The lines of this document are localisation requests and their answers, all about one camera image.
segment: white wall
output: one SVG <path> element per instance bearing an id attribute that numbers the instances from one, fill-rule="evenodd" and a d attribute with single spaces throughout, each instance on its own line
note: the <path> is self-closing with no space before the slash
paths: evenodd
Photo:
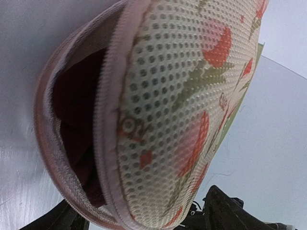
<path id="1" fill-rule="evenodd" d="M 262 19 L 262 55 L 307 78 L 307 1 L 270 0 Z"/>

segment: dark red fabric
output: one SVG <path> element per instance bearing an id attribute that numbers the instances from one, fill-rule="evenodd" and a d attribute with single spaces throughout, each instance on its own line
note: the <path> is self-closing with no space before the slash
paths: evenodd
<path id="1" fill-rule="evenodd" d="M 90 202 L 100 207 L 105 199 L 99 184 L 93 150 L 95 93 L 106 50 L 100 50 L 58 76 L 53 108 L 61 120 L 60 134 L 67 157 Z"/>

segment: zippered pouch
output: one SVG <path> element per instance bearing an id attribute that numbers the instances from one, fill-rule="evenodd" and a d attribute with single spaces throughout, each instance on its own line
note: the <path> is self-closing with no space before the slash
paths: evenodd
<path id="1" fill-rule="evenodd" d="M 266 0 L 119 1 L 42 71 L 35 124 L 68 201 L 109 229 L 173 229 L 251 82 Z"/>

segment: perforated fabric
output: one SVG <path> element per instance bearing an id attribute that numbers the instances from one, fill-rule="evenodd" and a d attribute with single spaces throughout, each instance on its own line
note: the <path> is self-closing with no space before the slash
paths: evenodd
<path id="1" fill-rule="evenodd" d="M 178 225 L 255 69 L 267 0 L 155 0 L 123 83 L 118 163 L 131 216 Z"/>

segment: black object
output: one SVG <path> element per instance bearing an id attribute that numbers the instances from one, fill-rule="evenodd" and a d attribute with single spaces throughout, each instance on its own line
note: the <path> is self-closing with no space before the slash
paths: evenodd
<path id="1" fill-rule="evenodd" d="M 90 223 L 65 201 L 20 230 L 88 230 Z"/>
<path id="2" fill-rule="evenodd" d="M 265 224 L 245 210 L 239 198 L 228 197 L 212 186 L 201 211 L 192 204 L 187 217 L 175 230 L 286 230 L 282 223 Z"/>

